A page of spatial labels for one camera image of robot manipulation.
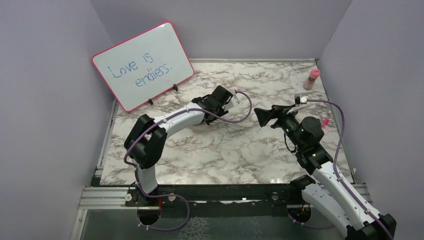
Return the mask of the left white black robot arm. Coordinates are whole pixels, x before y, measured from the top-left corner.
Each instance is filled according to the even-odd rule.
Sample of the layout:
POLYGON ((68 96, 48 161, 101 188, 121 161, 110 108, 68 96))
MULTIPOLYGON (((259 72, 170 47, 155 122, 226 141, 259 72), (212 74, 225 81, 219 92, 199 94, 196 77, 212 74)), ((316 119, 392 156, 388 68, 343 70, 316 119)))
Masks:
POLYGON ((157 200, 158 182, 155 165, 160 160, 165 143, 172 135, 198 124, 210 124, 226 115, 240 103, 235 93, 219 85, 211 94, 193 98, 171 113, 150 117, 141 115, 124 141, 124 162, 135 167, 138 199, 144 205, 157 200))

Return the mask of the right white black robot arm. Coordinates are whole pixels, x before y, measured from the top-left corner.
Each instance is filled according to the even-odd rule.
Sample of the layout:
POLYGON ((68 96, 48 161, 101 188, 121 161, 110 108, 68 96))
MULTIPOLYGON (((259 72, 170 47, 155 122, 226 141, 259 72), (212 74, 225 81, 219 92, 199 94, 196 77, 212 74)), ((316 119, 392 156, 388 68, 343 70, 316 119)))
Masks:
POLYGON ((294 144, 298 163, 308 173, 291 181, 294 186, 288 190, 289 199, 296 204, 311 204, 346 240, 394 239, 396 220, 380 213, 346 181, 334 158, 321 145, 324 131, 320 120, 308 116, 298 122, 297 112, 294 105, 254 109, 261 127, 276 120, 271 128, 283 130, 284 138, 294 144))

